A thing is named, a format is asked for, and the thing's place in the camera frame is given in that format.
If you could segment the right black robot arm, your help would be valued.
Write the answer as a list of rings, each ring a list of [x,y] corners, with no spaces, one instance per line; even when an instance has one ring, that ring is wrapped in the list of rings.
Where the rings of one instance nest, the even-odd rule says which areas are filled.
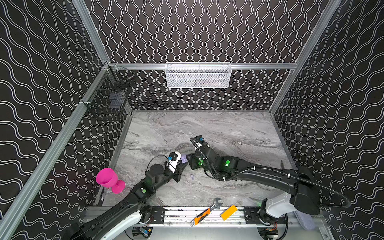
[[[282,170],[253,164],[233,156],[220,156],[208,146],[200,146],[186,155],[191,169],[203,169],[220,182],[249,181],[284,191],[288,203],[295,211],[308,215],[320,213],[319,187],[315,186],[313,174],[305,167],[297,170]]]

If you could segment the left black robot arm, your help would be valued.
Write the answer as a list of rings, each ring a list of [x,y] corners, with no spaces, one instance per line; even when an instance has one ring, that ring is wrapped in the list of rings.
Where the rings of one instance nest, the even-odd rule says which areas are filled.
[[[160,164],[152,165],[145,177],[134,185],[125,198],[102,215],[82,224],[73,224],[63,240],[112,240],[127,228],[140,222],[156,191],[171,180],[179,182],[188,163],[179,163],[175,171]]]

